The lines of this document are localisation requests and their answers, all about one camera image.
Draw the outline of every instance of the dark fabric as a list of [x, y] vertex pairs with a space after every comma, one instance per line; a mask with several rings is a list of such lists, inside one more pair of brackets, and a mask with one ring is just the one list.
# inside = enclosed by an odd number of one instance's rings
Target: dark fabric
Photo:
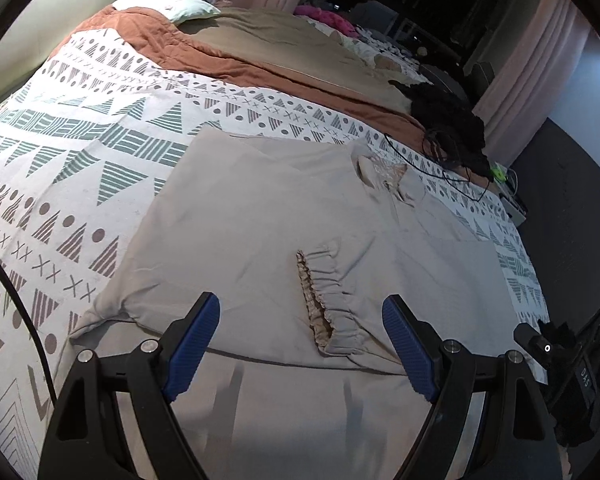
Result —
[[484, 148], [484, 123], [456, 95], [429, 83], [389, 81], [411, 99], [411, 116], [426, 128], [432, 158], [444, 168], [463, 166], [491, 180]]
[[456, 95], [429, 83], [412, 86], [389, 81], [405, 97], [411, 99], [411, 116], [427, 130], [437, 126], [450, 126], [471, 152], [484, 148], [484, 123], [476, 117]]

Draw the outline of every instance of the black cable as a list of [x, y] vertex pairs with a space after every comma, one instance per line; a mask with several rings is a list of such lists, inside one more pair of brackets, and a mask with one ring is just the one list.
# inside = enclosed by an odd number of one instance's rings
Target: black cable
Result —
[[20, 317], [24, 321], [24, 325], [27, 327], [29, 331], [29, 335], [33, 339], [33, 344], [36, 346], [36, 350], [38, 351], [38, 357], [40, 358], [40, 364], [42, 364], [42, 371], [45, 374], [46, 387], [49, 390], [49, 398], [51, 399], [51, 403], [56, 405], [56, 390], [54, 388], [54, 380], [51, 377], [51, 370], [49, 369], [49, 362], [46, 360], [45, 350], [42, 347], [42, 341], [40, 341], [40, 336], [38, 335], [38, 331], [36, 327], [33, 326], [33, 322], [29, 317], [29, 313], [27, 309], [24, 307], [20, 296], [18, 295], [18, 291], [11, 283], [11, 280], [7, 276], [7, 273], [2, 268], [0, 264], [0, 283], [7, 291], [7, 294], [11, 297], [11, 301], [16, 306], [16, 310], [20, 314]]
[[[451, 183], [452, 182], [462, 182], [462, 183], [467, 183], [467, 180], [462, 180], [462, 179], [451, 179], [448, 176], [446, 176], [446, 171], [443, 169], [442, 170], [442, 176], [440, 175], [436, 175], [433, 173], [427, 173], [426, 171], [422, 170], [421, 168], [417, 167], [413, 162], [411, 162], [410, 160], [408, 160], [402, 153], [400, 153], [400, 151], [394, 146], [394, 144], [389, 140], [389, 137], [387, 136], [387, 134], [383, 134], [384, 138], [386, 140], [386, 142], [389, 143], [389, 146], [392, 147], [392, 149], [394, 150], [395, 153], [397, 153], [398, 155], [400, 155], [400, 158], [402, 160], [404, 160], [407, 164], [409, 164], [410, 166], [413, 166], [416, 170], [418, 170], [420, 173], [425, 174], [427, 176], [432, 176], [435, 178], [438, 178], [440, 180], [444, 180], [446, 183], [449, 184], [449, 186], [451, 186], [453, 189], [455, 189], [458, 193], [460, 193], [462, 196], [464, 196], [465, 198], [468, 198], [469, 200], [471, 200], [472, 202], [480, 202], [480, 200], [482, 200], [484, 198], [484, 195], [487, 193], [487, 188], [484, 188], [484, 191], [482, 192], [482, 194], [480, 195], [480, 198], [474, 198], [472, 196], [467, 195], [467, 193], [460, 191], [456, 186], [453, 186]], [[422, 151], [424, 152], [424, 139], [422, 139]], [[466, 170], [466, 174], [467, 176], [469, 175], [469, 168], [463, 166]], [[471, 177], [468, 178], [468, 182], [469, 184], [472, 184], [471, 182]]]

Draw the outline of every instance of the white wall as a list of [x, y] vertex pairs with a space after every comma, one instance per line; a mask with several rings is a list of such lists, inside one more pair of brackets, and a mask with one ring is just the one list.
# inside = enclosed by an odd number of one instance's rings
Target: white wall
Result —
[[600, 167], [600, 38], [595, 32], [549, 118]]
[[32, 0], [0, 40], [0, 94], [38, 67], [80, 22], [115, 0]]

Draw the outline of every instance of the bedsheet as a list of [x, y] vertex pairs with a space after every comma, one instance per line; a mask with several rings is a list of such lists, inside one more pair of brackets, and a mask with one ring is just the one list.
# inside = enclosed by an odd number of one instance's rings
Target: bedsheet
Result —
[[[83, 348], [128, 352], [151, 336], [135, 323], [107, 323], [75, 341], [61, 368]], [[464, 473], [483, 399], [472, 397], [448, 480]], [[138, 473], [155, 480], [128, 396], [119, 401]], [[276, 366], [209, 351], [171, 406], [211, 479], [385, 480], [402, 465], [430, 404], [404, 375]]]
[[[480, 238], [496, 245], [520, 320], [548, 319], [541, 289], [499, 200], [359, 120], [266, 88], [161, 69], [112, 29], [90, 30], [49, 59], [0, 110], [0, 260], [40, 332], [52, 369], [144, 212], [203, 124], [307, 142], [366, 139], [405, 157]], [[50, 401], [22, 320], [0, 286], [0, 448], [36, 476]]]
[[288, 12], [222, 9], [212, 20], [189, 20], [178, 29], [232, 56], [328, 81], [400, 112], [410, 109], [411, 102], [373, 66]]
[[[414, 84], [414, 83], [428, 83], [429, 80], [418, 73], [419, 63], [414, 60], [404, 56], [398, 48], [393, 46], [390, 43], [385, 43], [384, 41], [376, 40], [372, 37], [371, 33], [366, 30], [366, 28], [357, 27], [356, 30], [360, 34], [360, 40], [356, 40], [353, 38], [348, 38], [341, 32], [331, 28], [329, 25], [325, 25], [324, 23], [318, 22], [316, 20], [312, 20], [308, 16], [302, 16], [302, 19], [313, 25], [316, 30], [319, 30], [321, 33], [333, 38], [335, 41], [338, 41], [341, 46], [343, 46], [346, 50], [349, 50], [356, 56], [358, 56], [362, 61], [364, 61], [367, 65], [372, 68], [383, 69], [386, 68], [386, 63], [382, 63], [384, 60], [381, 58], [384, 57], [387, 60], [393, 61], [396, 65], [394, 67], [399, 70], [399, 73], [407, 76], [408, 80], [405, 81], [405, 84]], [[391, 79], [391, 72], [395, 74], [395, 70], [387, 70], [388, 75], [384, 77], [384, 79]]]

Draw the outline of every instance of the terracotta comforter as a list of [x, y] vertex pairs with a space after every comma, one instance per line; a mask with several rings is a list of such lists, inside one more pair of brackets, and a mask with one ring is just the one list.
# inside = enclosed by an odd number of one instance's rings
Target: terracotta comforter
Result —
[[[362, 94], [302, 73], [264, 62], [239, 59], [184, 34], [154, 10], [140, 7], [116, 10], [108, 6], [82, 22], [74, 32], [98, 28], [115, 29], [135, 51], [167, 70], [195, 72], [238, 86], [279, 90], [341, 111], [414, 150], [422, 151], [423, 129], [410, 115], [390, 110]], [[56, 48], [52, 56], [67, 40]]]

